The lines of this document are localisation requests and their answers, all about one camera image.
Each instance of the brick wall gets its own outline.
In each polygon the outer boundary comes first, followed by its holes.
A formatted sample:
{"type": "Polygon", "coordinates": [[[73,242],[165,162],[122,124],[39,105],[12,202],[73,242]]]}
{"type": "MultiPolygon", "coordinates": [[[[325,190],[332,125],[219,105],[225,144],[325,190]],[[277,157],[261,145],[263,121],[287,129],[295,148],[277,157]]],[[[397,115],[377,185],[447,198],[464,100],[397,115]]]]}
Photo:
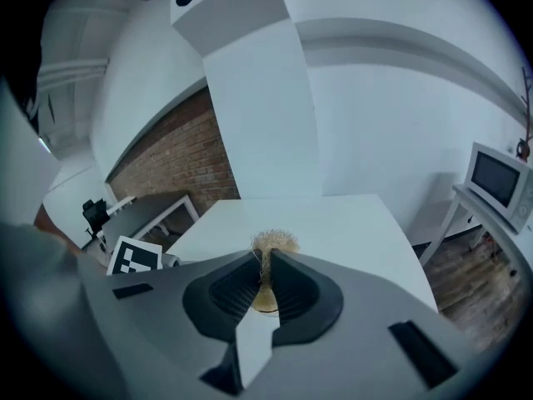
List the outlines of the brick wall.
{"type": "Polygon", "coordinates": [[[172,109],[113,170],[118,200],[185,189],[201,215],[217,200],[240,198],[209,90],[172,109]]]}

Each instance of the microwave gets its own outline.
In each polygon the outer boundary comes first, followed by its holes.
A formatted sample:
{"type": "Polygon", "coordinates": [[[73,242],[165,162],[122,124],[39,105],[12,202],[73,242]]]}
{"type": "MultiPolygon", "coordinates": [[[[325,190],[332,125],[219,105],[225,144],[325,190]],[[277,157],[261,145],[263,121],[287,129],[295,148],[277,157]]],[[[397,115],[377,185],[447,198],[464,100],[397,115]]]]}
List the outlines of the microwave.
{"type": "Polygon", "coordinates": [[[474,142],[465,185],[489,203],[518,233],[533,208],[533,169],[474,142]]]}

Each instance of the white pillar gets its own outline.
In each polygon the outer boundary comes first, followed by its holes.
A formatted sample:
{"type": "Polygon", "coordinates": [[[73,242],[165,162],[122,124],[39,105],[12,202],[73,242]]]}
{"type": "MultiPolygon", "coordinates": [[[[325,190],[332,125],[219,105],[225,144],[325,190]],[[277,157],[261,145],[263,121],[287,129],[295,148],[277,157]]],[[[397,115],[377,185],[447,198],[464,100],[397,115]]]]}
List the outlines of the white pillar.
{"type": "Polygon", "coordinates": [[[203,57],[241,197],[321,196],[311,87],[285,2],[193,3],[171,10],[172,25],[203,57]]]}

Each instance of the ceiling beam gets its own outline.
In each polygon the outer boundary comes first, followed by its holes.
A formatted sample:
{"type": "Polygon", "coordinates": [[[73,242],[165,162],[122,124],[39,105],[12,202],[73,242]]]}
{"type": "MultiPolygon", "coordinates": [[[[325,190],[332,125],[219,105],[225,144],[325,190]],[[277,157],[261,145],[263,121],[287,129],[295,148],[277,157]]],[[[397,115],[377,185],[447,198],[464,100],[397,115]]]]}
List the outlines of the ceiling beam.
{"type": "Polygon", "coordinates": [[[105,68],[108,64],[108,58],[73,59],[71,61],[43,64],[39,70],[39,75],[76,68],[105,68]]]}
{"type": "Polygon", "coordinates": [[[76,77],[76,76],[82,76],[86,74],[102,74],[105,72],[106,72],[105,67],[90,67],[90,68],[61,70],[58,72],[51,72],[49,74],[39,74],[37,76],[37,84],[42,85],[43,83],[50,82],[52,80],[58,80],[59,78],[64,78],[64,77],[76,77]]]}
{"type": "Polygon", "coordinates": [[[82,15],[115,15],[125,17],[128,14],[126,9],[116,9],[111,7],[92,7],[92,6],[60,6],[51,7],[48,13],[80,13],[82,15]]]}
{"type": "Polygon", "coordinates": [[[79,82],[84,82],[86,80],[90,80],[92,78],[99,78],[99,77],[102,77],[104,74],[105,74],[105,71],[99,72],[97,74],[87,74],[85,76],[71,77],[71,78],[68,78],[66,80],[60,80],[58,82],[52,82],[52,83],[49,83],[49,84],[45,84],[43,86],[39,86],[38,87],[38,92],[42,93],[42,92],[46,92],[46,91],[48,91],[50,89],[59,88],[60,86],[64,86],[66,84],[79,83],[79,82]]]}

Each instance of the brown object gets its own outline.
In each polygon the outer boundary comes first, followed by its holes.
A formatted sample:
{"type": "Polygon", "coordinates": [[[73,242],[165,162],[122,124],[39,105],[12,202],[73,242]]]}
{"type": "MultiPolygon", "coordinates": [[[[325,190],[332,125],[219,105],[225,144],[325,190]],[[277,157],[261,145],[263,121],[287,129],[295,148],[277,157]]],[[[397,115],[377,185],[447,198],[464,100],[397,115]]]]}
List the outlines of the brown object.
{"type": "Polygon", "coordinates": [[[300,250],[296,237],[283,230],[268,230],[258,233],[252,239],[252,250],[261,250],[261,286],[259,293],[253,301],[252,307],[260,313],[273,313],[277,311],[276,296],[272,291],[270,252],[280,249],[284,252],[297,253],[300,250]]]}

